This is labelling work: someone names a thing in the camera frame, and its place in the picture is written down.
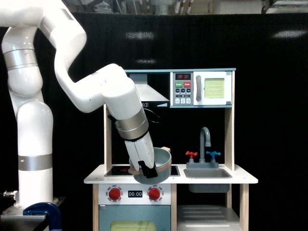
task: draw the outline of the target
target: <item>microwave handle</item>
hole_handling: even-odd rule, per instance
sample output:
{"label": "microwave handle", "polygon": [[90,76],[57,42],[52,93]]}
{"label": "microwave handle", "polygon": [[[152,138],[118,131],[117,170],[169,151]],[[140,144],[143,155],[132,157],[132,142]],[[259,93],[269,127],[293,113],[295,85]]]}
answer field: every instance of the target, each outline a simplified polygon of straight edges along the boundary
{"label": "microwave handle", "polygon": [[201,101],[201,76],[196,76],[196,81],[197,81],[197,97],[196,100],[197,101]]}

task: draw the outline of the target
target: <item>red knob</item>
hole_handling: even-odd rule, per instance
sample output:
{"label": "red knob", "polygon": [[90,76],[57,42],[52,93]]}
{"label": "red knob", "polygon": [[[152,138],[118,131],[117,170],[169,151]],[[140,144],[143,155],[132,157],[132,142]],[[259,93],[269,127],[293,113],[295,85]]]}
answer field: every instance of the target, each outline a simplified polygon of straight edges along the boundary
{"label": "red knob", "polygon": [[158,200],[160,197],[160,191],[157,188],[152,188],[149,191],[149,198],[153,201]]}
{"label": "red knob", "polygon": [[121,196],[121,191],[119,189],[113,188],[109,192],[109,198],[113,201],[116,201]]}
{"label": "red knob", "polygon": [[185,153],[185,155],[190,155],[190,156],[191,156],[191,159],[193,159],[193,157],[194,157],[194,156],[197,156],[198,153],[192,153],[192,152],[190,152],[190,151],[187,151],[187,152]]}

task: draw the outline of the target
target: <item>toy microwave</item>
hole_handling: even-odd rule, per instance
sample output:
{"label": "toy microwave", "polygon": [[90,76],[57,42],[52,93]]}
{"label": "toy microwave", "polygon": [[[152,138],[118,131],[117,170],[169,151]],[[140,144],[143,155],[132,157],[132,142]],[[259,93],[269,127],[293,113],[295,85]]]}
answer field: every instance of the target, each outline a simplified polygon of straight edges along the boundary
{"label": "toy microwave", "polygon": [[232,104],[232,71],[170,72],[170,106]]}

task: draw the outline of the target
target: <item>wooden frame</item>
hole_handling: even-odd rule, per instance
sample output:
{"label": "wooden frame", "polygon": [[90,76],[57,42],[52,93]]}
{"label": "wooden frame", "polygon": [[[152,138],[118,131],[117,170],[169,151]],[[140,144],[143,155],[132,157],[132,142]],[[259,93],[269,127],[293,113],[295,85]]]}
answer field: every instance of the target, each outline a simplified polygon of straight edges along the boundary
{"label": "wooden frame", "polygon": [[[235,171],[234,166],[234,106],[235,72],[232,71],[232,107],[225,108],[225,166]],[[104,172],[112,167],[111,159],[111,121],[109,111],[104,105]],[[232,185],[225,194],[225,205],[232,208]],[[249,226],[249,184],[240,184],[240,227],[248,231]],[[171,184],[171,231],[177,230],[177,185]],[[99,231],[98,184],[93,184],[93,231]]]}

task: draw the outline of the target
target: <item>white countertop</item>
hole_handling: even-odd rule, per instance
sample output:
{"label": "white countertop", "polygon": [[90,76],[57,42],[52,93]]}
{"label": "white countertop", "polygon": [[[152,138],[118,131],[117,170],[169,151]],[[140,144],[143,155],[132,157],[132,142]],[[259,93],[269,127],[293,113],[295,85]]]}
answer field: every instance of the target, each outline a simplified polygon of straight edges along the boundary
{"label": "white countertop", "polygon": [[[230,171],[225,165],[219,165],[219,168],[226,170],[232,178],[221,178],[221,179],[191,179],[187,178],[184,173],[186,164],[175,164],[177,166],[180,176],[170,176],[165,180],[164,184],[256,184],[258,179],[246,172],[244,169],[235,165],[235,171]],[[118,177],[108,176],[105,177],[106,172],[104,171],[104,165],[99,165],[87,178],[84,179],[85,184],[120,184],[120,183],[138,183],[132,176]]]}

